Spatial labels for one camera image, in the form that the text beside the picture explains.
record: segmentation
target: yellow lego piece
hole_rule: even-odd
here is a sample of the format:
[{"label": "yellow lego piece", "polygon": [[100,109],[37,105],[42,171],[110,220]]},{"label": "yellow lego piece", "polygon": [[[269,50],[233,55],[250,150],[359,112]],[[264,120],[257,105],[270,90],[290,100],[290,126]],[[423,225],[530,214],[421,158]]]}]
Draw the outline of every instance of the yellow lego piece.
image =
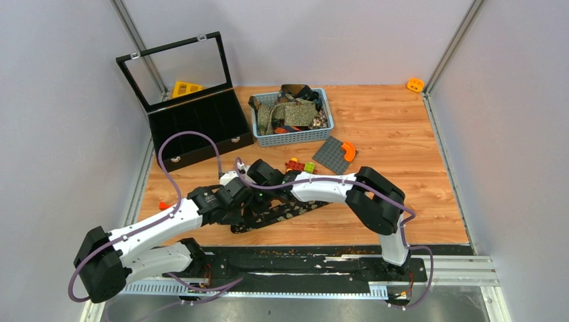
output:
[{"label": "yellow lego piece", "polygon": [[180,96],[188,95],[191,93],[195,93],[197,91],[201,91],[203,86],[199,84],[192,84],[186,82],[176,82],[174,85],[174,89],[172,90],[172,98],[175,99]]},{"label": "yellow lego piece", "polygon": [[418,78],[411,78],[407,83],[407,88],[417,93],[420,93],[423,90],[424,86],[425,82]]}]

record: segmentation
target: orange block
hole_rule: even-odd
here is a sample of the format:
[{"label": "orange block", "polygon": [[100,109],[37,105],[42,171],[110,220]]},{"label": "orange block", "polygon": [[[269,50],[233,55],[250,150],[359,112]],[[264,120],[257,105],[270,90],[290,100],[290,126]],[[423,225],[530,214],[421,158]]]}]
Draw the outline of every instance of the orange block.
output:
[{"label": "orange block", "polygon": [[344,160],[351,162],[356,157],[356,148],[350,142],[345,141],[344,144],[342,144],[342,150],[346,151]]},{"label": "orange block", "polygon": [[418,78],[411,78],[407,83],[407,88],[412,90],[413,92],[420,93],[425,87],[425,82]]},{"label": "orange block", "polygon": [[160,204],[158,204],[158,208],[159,208],[161,211],[164,211],[164,210],[166,210],[166,209],[168,209],[168,208],[170,208],[170,207],[171,207],[171,206],[168,206],[167,204],[163,203],[162,201],[160,202]]}]

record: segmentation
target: lego brick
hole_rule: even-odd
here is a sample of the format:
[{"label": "lego brick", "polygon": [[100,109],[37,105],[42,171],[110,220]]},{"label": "lego brick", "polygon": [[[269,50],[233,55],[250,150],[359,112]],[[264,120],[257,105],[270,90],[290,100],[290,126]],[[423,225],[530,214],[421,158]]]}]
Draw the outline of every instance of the lego brick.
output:
[{"label": "lego brick", "polygon": [[312,159],[336,174],[344,174],[350,166],[350,162],[344,159],[345,152],[342,150],[342,144],[342,141],[329,136]]}]

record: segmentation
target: white wall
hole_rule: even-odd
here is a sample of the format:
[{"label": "white wall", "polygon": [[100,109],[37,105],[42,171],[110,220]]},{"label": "white wall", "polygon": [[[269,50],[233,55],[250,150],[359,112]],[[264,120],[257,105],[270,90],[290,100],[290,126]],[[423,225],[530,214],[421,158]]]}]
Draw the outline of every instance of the white wall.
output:
[{"label": "white wall", "polygon": [[108,1],[5,3],[0,30],[0,321],[77,321],[72,261],[124,220],[149,140],[114,61],[134,47]]},{"label": "white wall", "polygon": [[569,2],[487,1],[432,95],[513,321],[569,315]]},{"label": "white wall", "polygon": [[426,81],[471,2],[125,0],[148,48],[219,30],[235,85]]}]

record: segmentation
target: blue basket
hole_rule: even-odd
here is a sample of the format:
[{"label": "blue basket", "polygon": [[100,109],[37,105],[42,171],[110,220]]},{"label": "blue basket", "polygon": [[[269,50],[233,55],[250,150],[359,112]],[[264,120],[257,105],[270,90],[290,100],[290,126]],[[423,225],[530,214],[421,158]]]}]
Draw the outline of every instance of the blue basket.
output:
[{"label": "blue basket", "polygon": [[[320,94],[322,98],[322,108],[328,118],[328,127],[325,129],[309,129],[307,131],[291,132],[284,134],[270,134],[268,136],[260,136],[257,130],[257,112],[251,108],[251,115],[253,116],[253,135],[257,138],[260,146],[281,146],[284,144],[293,144],[301,142],[326,140],[330,136],[330,131],[334,128],[334,121],[332,120],[332,113],[330,112],[330,104],[324,89],[313,89]],[[276,101],[278,92],[264,93],[253,95],[259,102],[272,106]]]}]

